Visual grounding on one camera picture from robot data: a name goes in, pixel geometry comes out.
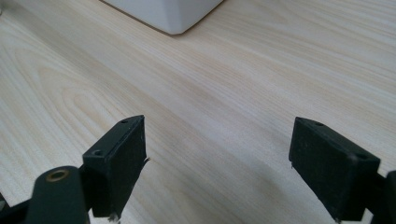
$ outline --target light wood grain surface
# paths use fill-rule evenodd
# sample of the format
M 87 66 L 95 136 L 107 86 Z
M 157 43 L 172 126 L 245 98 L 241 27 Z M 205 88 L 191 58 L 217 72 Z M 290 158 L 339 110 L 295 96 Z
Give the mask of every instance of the light wood grain surface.
M 80 166 L 143 114 L 152 161 L 122 223 L 334 223 L 290 169 L 294 118 L 371 151 L 385 175 L 395 71 L 390 0 L 226 0 L 177 36 L 97 0 L 5 1 L 0 191 L 30 198 L 41 173 Z

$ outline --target mounting hole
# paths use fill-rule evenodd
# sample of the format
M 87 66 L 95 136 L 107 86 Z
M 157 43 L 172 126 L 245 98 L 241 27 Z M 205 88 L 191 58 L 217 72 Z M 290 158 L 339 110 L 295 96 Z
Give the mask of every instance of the mounting hole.
M 56 170 L 51 172 L 49 175 L 47 175 L 46 180 L 48 182 L 57 182 L 62 179 L 65 179 L 69 175 L 69 171 L 62 169 L 62 170 Z
M 98 150 L 95 150 L 92 154 L 95 155 L 95 156 L 102 156 L 103 152 L 102 152 L 102 150 L 98 149 Z
M 363 154 L 358 154 L 356 155 L 358 158 L 362 159 L 362 160 L 367 160 L 367 156 L 363 155 Z

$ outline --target wood grain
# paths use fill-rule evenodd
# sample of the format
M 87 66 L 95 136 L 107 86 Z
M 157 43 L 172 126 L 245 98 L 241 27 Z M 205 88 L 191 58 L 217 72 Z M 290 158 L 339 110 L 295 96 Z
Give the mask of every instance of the wood grain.
M 396 4 L 227 0 L 170 36 L 96 0 L 6 1 L 0 191 L 12 204 L 146 116 L 123 223 L 333 223 L 288 153 L 296 116 L 396 169 Z M 363 223 L 369 223 L 366 214 Z M 93 220 L 93 223 L 106 223 Z

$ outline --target white object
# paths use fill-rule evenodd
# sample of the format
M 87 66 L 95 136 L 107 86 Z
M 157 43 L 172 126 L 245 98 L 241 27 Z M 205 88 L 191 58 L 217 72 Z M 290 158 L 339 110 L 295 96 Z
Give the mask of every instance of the white object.
M 170 35 L 182 34 L 222 0 L 104 0 Z

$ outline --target table surface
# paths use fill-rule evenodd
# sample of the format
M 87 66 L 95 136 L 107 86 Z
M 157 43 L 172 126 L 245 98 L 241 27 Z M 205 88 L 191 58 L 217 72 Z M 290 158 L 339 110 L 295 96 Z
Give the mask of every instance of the table surface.
M 395 71 L 395 1 L 227 0 L 175 36 L 97 0 L 5 1 L 0 191 L 30 198 L 41 173 L 80 166 L 143 114 L 151 161 L 123 223 L 334 223 L 290 169 L 294 118 L 374 153 L 385 175 Z

